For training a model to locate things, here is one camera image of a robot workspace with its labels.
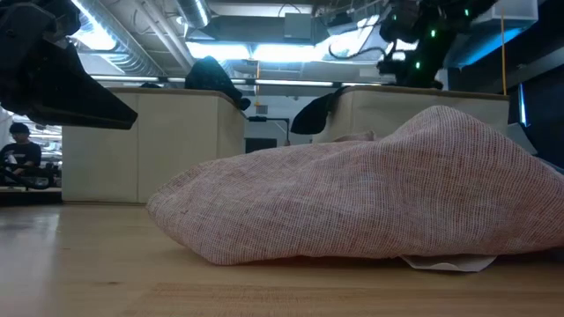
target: wooden table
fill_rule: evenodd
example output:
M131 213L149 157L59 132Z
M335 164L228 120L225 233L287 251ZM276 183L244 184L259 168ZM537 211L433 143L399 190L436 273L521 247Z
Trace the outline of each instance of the wooden table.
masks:
M141 207L0 209L0 315L564 316L564 266L501 262L478 274L397 261L211 265Z

